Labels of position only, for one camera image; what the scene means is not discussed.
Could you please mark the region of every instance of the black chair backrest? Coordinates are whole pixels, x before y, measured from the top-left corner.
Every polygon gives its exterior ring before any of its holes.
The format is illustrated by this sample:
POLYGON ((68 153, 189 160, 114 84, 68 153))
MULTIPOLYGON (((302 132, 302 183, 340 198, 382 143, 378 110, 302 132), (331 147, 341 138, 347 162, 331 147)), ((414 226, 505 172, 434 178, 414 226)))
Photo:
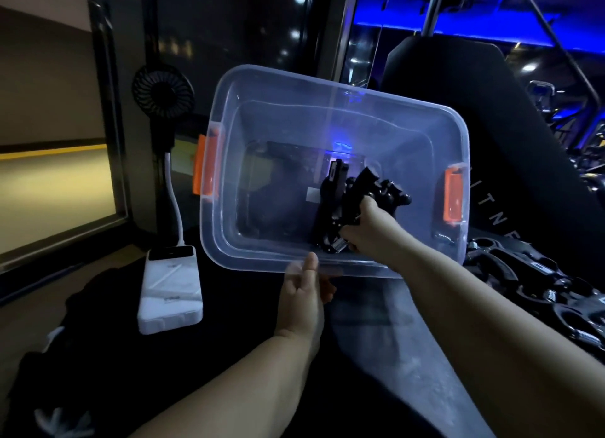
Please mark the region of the black chair backrest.
POLYGON ((455 109, 471 144, 471 225, 530 242, 605 285, 605 212, 493 44, 413 36, 387 59, 383 92, 455 109))

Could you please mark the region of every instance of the forearm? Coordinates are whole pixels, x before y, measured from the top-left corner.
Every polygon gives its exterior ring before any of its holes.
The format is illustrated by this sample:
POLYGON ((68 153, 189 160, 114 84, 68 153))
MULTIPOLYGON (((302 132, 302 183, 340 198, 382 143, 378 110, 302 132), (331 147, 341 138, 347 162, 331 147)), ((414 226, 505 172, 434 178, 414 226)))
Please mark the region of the forearm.
POLYGON ((298 406, 309 351, 297 336, 274 336, 133 437, 279 437, 298 406))
POLYGON ((605 367, 411 236, 397 258, 393 268, 500 438, 602 436, 605 367))

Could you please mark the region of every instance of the black metal parts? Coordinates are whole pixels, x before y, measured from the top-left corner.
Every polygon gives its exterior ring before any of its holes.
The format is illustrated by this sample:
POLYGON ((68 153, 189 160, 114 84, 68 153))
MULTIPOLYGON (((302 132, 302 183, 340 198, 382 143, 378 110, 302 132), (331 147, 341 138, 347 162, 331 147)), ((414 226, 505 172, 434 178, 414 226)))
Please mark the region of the black metal parts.
POLYGON ((346 224, 359 224, 359 205, 364 196, 372 197, 378 207, 395 216, 400 205, 409 205, 412 198, 394 182, 383 180, 369 167, 355 177, 347 178, 349 165, 341 159, 330 163, 328 177, 321 184, 321 203, 315 218, 312 243, 328 253, 339 253, 347 247, 340 237, 346 224))
POLYGON ((586 281, 564 274, 552 259, 509 238, 475 238, 464 266, 605 363, 605 295, 586 281))

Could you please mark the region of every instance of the clear plastic storage box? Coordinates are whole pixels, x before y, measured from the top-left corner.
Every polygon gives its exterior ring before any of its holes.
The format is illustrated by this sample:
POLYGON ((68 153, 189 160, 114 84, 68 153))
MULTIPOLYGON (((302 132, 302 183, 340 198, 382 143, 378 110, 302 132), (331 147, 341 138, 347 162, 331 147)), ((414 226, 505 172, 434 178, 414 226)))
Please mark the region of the clear plastic storage box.
POLYGON ((365 167, 412 197, 396 219, 462 262, 468 229, 468 131, 451 108, 259 66, 218 83, 201 181, 200 235, 220 266, 283 272, 309 250, 344 275, 395 277, 345 249, 310 243, 330 162, 365 167))

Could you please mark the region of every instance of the fan grille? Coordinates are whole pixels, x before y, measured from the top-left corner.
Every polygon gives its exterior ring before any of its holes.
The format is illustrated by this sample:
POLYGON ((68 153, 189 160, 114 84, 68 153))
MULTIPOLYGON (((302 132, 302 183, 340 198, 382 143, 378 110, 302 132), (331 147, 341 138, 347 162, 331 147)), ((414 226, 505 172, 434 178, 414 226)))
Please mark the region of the fan grille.
POLYGON ((151 118, 174 120, 191 113, 195 105, 191 83, 169 65, 141 68, 134 75, 132 95, 140 109, 151 118), (168 95, 157 95, 158 91, 168 95))

